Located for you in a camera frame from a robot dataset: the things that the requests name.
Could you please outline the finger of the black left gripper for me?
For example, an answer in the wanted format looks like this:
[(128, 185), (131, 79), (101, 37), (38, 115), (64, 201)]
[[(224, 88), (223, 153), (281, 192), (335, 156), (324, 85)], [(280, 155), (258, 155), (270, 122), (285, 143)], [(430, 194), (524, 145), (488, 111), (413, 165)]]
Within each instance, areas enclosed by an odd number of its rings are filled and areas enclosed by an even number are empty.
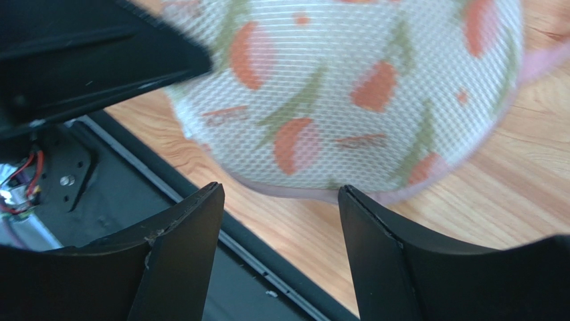
[(132, 1), (2, 1), (1, 138), (211, 69), (202, 45)]

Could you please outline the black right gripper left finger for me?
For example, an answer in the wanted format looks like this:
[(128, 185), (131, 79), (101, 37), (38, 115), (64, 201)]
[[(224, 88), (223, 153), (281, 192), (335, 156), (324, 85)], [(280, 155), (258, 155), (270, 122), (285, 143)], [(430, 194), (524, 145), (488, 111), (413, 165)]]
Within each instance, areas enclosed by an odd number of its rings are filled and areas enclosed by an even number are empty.
[(200, 320), (225, 193), (210, 183), (83, 247), (1, 247), (2, 320)]

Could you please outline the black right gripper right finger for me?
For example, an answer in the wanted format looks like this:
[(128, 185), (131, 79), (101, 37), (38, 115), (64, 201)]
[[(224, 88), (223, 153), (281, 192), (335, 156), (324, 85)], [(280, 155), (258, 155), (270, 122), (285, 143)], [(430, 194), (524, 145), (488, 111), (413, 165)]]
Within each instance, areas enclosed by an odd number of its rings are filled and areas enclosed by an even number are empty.
[(492, 249), (346, 185), (338, 195), (362, 320), (568, 320), (569, 236)]

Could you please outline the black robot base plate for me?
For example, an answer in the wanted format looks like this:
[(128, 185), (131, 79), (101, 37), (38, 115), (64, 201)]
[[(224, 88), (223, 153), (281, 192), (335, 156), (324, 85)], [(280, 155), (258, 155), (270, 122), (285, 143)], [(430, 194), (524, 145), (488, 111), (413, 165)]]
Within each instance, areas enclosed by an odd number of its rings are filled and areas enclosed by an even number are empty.
[(354, 320), (104, 112), (1, 126), (2, 320)]

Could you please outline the floral mesh laundry bag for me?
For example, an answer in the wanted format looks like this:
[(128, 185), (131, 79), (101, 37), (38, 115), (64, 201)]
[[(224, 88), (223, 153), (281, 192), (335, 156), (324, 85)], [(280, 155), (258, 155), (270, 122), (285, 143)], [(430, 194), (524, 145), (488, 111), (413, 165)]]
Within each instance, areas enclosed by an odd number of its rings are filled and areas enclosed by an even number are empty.
[(526, 50), (520, 1), (164, 1), (163, 17), (213, 62), (166, 89), (186, 137), (279, 197), (406, 199), (569, 58), (568, 40)]

